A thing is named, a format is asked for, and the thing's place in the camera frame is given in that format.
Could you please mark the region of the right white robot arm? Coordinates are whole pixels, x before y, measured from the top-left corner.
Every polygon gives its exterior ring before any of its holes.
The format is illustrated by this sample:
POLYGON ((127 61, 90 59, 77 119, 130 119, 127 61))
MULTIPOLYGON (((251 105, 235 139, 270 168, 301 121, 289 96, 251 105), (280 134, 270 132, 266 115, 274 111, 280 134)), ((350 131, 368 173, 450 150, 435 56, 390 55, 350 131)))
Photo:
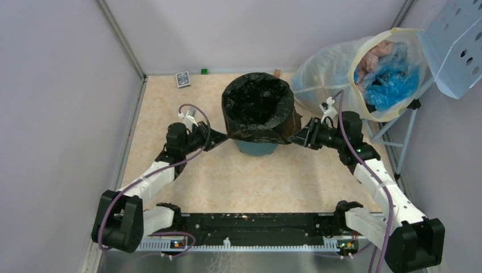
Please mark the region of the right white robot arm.
POLYGON ((438 266, 442 262, 445 227, 437 218, 429 219, 403 193, 387 173, 380 155, 362 133, 359 114, 344 111, 338 126, 313 117, 289 141, 318 150, 335 149, 340 161, 372 195, 384 214, 373 216, 361 205, 344 202, 335 212, 334 229, 340 234, 352 230, 366 237, 380 250, 380 258, 393 272, 412 272, 438 266))

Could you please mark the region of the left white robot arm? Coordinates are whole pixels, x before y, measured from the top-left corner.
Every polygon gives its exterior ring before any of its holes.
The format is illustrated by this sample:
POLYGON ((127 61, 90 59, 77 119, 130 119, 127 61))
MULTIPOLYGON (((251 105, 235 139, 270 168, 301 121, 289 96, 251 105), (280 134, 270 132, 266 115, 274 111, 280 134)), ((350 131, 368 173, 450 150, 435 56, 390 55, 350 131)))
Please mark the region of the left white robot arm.
POLYGON ((145 209, 145 204, 162 187, 175 181, 187 162, 203 151, 210 151, 228 136, 205 122, 187 127, 181 122, 168 126, 166 143, 150 167, 127 186, 106 190, 100 196, 91 239, 105 251, 116 249, 133 253, 142 239, 158 230, 175 235, 182 228, 177 207, 159 205, 145 209))

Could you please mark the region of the black trash bag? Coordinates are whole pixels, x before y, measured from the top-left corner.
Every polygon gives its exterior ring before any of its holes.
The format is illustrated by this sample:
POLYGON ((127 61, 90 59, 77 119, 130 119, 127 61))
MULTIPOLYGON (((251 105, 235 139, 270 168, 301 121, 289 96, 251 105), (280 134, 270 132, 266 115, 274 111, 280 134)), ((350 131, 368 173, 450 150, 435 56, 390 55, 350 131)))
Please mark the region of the black trash bag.
POLYGON ((268 73, 234 79, 222 93, 221 107, 227 135, 234 140, 289 144, 288 138, 302 129, 290 85, 268 73))

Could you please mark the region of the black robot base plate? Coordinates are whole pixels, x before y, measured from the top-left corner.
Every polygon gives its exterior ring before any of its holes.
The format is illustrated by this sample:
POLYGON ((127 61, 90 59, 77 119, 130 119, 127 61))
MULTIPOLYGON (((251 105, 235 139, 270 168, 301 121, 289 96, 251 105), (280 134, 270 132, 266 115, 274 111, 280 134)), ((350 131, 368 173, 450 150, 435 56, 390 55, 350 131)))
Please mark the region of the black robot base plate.
POLYGON ((191 213, 176 216, 174 231, 193 235, 196 246, 320 246, 345 235, 331 213, 191 213))

